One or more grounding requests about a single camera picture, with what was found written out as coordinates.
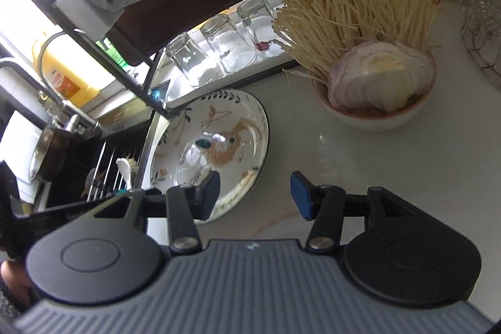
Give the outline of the person's left hand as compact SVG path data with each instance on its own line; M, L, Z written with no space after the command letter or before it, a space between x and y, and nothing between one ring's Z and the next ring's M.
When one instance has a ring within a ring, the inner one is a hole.
M31 280L22 262L5 260L1 264L1 277L9 292L23 306L31 305Z

